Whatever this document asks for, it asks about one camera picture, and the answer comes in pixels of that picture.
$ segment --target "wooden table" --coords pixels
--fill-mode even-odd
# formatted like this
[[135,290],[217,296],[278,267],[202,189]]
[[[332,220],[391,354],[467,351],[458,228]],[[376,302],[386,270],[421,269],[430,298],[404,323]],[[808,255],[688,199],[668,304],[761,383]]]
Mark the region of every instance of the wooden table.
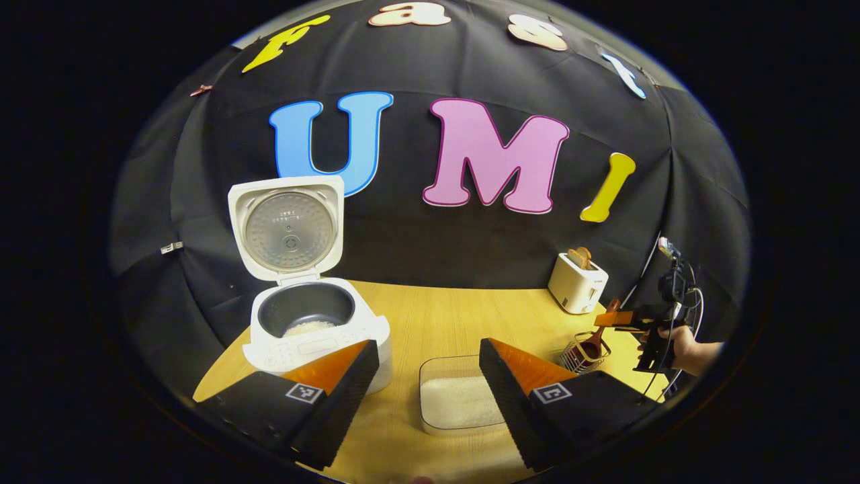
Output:
[[[512,482],[534,473],[519,457],[504,425],[467,437],[438,437],[421,429],[418,368],[434,357],[476,355],[481,338],[496,338],[557,363],[577,332],[592,331],[605,311],[565,313],[547,289],[443,289],[352,282],[376,314],[391,325],[394,375],[383,390],[364,398],[335,461],[322,474],[353,484],[408,483],[418,475],[443,482]],[[636,339],[607,330],[612,354],[600,365],[642,391],[652,374],[633,371]],[[255,371],[245,360],[240,335],[209,369],[197,390],[203,401]],[[657,399],[667,385],[657,375],[648,396]]]

